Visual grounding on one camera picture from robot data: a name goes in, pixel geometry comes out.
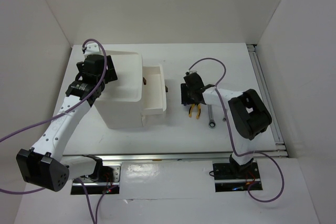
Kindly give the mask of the aluminium rail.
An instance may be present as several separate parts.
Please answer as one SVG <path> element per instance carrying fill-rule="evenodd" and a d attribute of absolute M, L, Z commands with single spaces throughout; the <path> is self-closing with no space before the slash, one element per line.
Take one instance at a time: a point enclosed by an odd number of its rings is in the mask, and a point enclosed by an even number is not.
<path fill-rule="evenodd" d="M 273 156 L 278 157 L 278 158 L 288 157 L 287 148 L 283 141 L 283 137 L 282 137 L 282 133 L 281 133 L 281 130 L 278 124 L 278 120 L 276 118 L 275 111 L 272 106 L 270 94 L 269 94 L 266 80 L 265 80 L 265 76 L 263 74 L 261 64 L 258 59 L 258 55 L 256 52 L 256 45 L 247 44 L 246 47 L 247 47 L 247 51 L 251 59 L 251 63 L 252 63 L 252 66 L 255 72 L 255 76 L 256 76 L 257 83 L 258 83 L 258 86 L 261 92 L 262 99 L 272 117 L 272 123 L 270 125 L 270 129 L 271 129 L 271 132 L 272 132 L 272 135 L 275 141 L 275 146 L 276 146 L 276 150 L 274 151 Z"/>
<path fill-rule="evenodd" d="M 164 154 L 93 154 L 105 162 L 164 162 L 228 159 L 231 152 L 164 153 Z"/>

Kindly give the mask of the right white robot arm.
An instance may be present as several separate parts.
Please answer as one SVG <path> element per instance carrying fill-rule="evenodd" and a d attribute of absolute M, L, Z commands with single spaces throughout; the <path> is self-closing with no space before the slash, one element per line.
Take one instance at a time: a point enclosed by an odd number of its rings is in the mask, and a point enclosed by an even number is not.
<path fill-rule="evenodd" d="M 233 153 L 229 157 L 229 172 L 242 177 L 253 162 L 259 135 L 272 123 L 272 118 L 262 99 L 254 89 L 244 92 L 218 89 L 205 85 L 196 72 L 187 72 L 181 84 L 183 105 L 219 106 L 226 118 Z"/>

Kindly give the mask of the white drawer cabinet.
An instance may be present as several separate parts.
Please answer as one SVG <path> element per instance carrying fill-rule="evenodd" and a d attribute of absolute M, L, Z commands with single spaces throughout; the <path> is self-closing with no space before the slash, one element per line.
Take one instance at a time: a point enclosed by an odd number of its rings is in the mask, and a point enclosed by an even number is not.
<path fill-rule="evenodd" d="M 110 129 L 143 126 L 143 61 L 136 52 L 108 51 L 118 79 L 106 84 L 94 106 Z"/>

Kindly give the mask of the aluminium rail right side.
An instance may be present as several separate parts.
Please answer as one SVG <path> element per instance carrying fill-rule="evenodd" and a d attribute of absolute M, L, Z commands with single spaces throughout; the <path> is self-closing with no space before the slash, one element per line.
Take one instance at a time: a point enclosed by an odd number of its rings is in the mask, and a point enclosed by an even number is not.
<path fill-rule="evenodd" d="M 256 76 L 257 83 L 258 83 L 258 86 L 261 92 L 262 99 L 272 117 L 272 123 L 270 125 L 270 129 L 271 129 L 271 132 L 272 132 L 272 135 L 275 141 L 275 146 L 276 146 L 276 150 L 274 151 L 273 156 L 278 157 L 278 158 L 288 157 L 287 148 L 283 141 L 283 137 L 282 137 L 282 133 L 281 133 L 281 130 L 278 124 L 278 120 L 276 118 L 275 111 L 272 106 L 270 94 L 269 94 L 266 80 L 265 80 L 265 76 L 263 74 L 261 64 L 258 59 L 258 55 L 256 52 L 256 45 L 247 44 L 246 47 L 247 47 L 247 51 L 251 59 L 251 63 L 252 63 L 252 66 L 255 72 L 255 76 Z"/>

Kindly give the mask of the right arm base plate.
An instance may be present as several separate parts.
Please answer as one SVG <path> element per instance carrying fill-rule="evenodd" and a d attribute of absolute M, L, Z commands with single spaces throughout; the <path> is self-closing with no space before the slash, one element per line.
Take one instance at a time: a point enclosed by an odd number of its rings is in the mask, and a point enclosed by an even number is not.
<path fill-rule="evenodd" d="M 247 191 L 249 186 L 250 191 L 263 190 L 256 162 L 239 174 L 232 171 L 230 163 L 213 163 L 209 175 L 214 178 L 216 193 Z"/>

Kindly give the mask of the white drawer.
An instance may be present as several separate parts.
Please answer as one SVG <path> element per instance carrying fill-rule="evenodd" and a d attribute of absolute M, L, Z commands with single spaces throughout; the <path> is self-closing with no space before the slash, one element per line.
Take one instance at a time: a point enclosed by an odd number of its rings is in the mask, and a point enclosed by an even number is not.
<path fill-rule="evenodd" d="M 161 115 L 166 111 L 166 86 L 162 65 L 143 66 L 143 114 Z"/>

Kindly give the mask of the aluminium rail front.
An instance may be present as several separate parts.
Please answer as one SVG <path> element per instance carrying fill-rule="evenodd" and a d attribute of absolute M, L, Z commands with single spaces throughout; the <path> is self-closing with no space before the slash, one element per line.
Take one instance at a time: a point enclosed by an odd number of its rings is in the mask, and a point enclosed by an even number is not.
<path fill-rule="evenodd" d="M 231 152 L 164 153 L 164 154 L 93 154 L 105 162 L 164 162 L 228 159 Z"/>

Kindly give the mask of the large ratchet wrench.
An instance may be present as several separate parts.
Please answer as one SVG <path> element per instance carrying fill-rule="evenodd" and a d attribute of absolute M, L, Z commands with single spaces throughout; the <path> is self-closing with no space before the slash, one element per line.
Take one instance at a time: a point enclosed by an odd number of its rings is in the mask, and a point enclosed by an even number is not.
<path fill-rule="evenodd" d="M 211 129 L 214 129 L 216 127 L 216 123 L 215 123 L 215 120 L 214 120 L 213 108 L 212 108 L 212 105 L 210 105 L 210 104 L 208 104 L 207 107 L 208 107 L 208 117 L 209 117 L 208 126 Z"/>

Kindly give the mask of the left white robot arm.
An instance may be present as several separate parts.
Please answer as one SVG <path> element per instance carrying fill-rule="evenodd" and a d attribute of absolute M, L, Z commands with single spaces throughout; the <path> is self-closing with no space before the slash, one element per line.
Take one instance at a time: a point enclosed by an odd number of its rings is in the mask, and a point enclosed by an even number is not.
<path fill-rule="evenodd" d="M 100 97 L 107 83 L 118 79 L 111 56 L 91 54 L 76 64 L 78 74 L 68 86 L 58 112 L 42 137 L 29 149 L 16 155 L 23 180 L 27 183 L 60 191 L 68 180 L 87 177 L 99 181 L 103 177 L 102 159 L 82 155 L 62 163 L 67 143 L 81 119 Z"/>

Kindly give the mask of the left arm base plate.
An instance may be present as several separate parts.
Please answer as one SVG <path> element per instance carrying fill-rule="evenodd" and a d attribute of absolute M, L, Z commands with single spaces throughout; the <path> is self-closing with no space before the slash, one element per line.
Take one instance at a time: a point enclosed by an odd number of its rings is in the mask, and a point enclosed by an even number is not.
<path fill-rule="evenodd" d="M 89 176 L 81 176 L 79 179 L 85 185 L 88 195 L 106 194 L 117 195 L 120 192 L 121 165 L 103 165 L 98 179 L 92 180 Z"/>

